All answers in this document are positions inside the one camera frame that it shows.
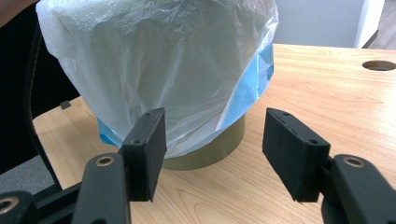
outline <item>white wall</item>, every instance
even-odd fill
[[[276,0],[275,43],[361,48],[377,29],[384,0]]]

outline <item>black chair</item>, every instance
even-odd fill
[[[39,155],[54,181],[43,193],[61,189],[33,119],[77,96],[47,51],[35,5],[0,28],[0,175]]]

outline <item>wooden table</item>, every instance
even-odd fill
[[[133,223],[321,223],[320,203],[295,203],[262,154],[266,107],[290,112],[346,153],[371,161],[396,187],[396,51],[275,45],[269,89],[247,112],[246,133],[226,159],[193,171],[162,170],[153,203],[132,203]],[[93,156],[116,152],[98,139],[80,98],[35,119],[63,188],[81,180]]]

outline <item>white plastic bag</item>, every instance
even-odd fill
[[[164,107],[166,158],[202,147],[274,72],[274,0],[41,0],[36,11],[49,52],[117,146]]]

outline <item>gray floor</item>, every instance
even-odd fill
[[[378,25],[378,37],[369,49],[396,49],[396,0],[386,0]]]
[[[369,49],[396,49],[396,0],[386,0],[378,37]],[[21,189],[35,194],[52,184],[50,173],[38,156],[0,175],[0,193]]]
[[[53,180],[39,156],[0,175],[0,193],[24,190],[36,194],[51,185]]]

